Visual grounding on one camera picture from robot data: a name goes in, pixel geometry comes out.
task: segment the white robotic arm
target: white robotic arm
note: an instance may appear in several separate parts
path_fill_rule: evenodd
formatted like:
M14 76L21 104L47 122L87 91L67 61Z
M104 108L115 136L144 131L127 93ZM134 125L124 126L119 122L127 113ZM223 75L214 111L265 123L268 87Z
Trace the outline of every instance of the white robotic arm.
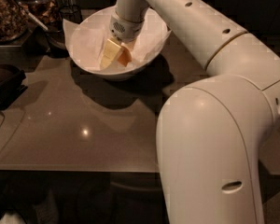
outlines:
M263 224L259 145L280 125L280 59L201 0L118 0L113 36L134 40L149 6L210 76L173 94L159 116L171 224Z

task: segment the bowl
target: bowl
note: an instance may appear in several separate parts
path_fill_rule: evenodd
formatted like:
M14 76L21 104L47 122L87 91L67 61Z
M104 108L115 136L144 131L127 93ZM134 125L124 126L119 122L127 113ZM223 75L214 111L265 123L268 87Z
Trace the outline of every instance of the bowl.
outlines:
M107 7L90 15L81 24L63 21L63 28L66 47L77 66L98 77L121 81L142 71L160 54L170 31L158 13L149 8L142 31L130 49L132 61L127 66L116 63L101 70L105 42L112 36L109 23L114 11L115 7Z

